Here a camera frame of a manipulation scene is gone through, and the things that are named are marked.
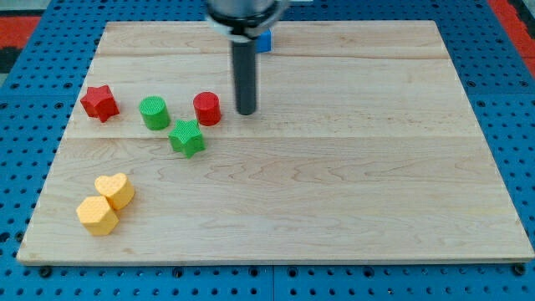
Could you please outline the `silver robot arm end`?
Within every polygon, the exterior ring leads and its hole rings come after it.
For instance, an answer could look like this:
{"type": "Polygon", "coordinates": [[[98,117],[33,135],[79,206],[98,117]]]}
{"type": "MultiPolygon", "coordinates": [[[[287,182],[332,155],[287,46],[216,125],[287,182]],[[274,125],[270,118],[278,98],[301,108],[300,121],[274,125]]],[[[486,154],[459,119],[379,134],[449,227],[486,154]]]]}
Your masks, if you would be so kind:
{"type": "Polygon", "coordinates": [[[258,38],[284,15],[288,0],[206,0],[206,20],[232,42],[258,38]]]}

